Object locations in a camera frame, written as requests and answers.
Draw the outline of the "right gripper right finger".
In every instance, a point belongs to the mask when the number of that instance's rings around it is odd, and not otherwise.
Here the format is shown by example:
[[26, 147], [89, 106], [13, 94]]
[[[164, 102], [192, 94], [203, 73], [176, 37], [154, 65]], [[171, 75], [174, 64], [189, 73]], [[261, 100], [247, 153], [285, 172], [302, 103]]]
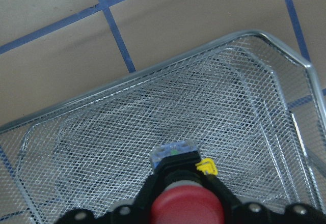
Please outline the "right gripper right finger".
[[310, 205], [290, 204], [280, 214], [258, 202], [242, 203], [214, 175], [202, 174], [201, 181], [220, 201], [217, 214], [209, 212], [201, 218], [201, 223], [325, 223], [325, 214]]

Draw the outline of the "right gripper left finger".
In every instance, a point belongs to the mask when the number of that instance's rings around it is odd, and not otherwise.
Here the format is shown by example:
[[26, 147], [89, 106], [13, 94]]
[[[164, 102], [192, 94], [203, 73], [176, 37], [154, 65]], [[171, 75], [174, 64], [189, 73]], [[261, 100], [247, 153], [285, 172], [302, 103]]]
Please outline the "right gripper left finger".
[[150, 223], [151, 206], [164, 190], [164, 178], [150, 175], [136, 198], [130, 203], [120, 203], [100, 217], [87, 209], [73, 209], [56, 220], [56, 223]]

